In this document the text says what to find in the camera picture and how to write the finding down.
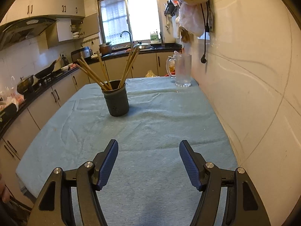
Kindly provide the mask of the right hand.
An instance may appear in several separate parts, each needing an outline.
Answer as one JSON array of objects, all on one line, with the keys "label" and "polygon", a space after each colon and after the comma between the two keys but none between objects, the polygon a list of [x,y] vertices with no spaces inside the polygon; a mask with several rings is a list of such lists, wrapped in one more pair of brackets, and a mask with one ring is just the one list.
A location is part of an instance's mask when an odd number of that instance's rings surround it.
[{"label": "right hand", "polygon": [[4,178],[1,174],[0,174],[0,197],[5,204],[7,204],[10,200],[10,192],[6,187]]}]

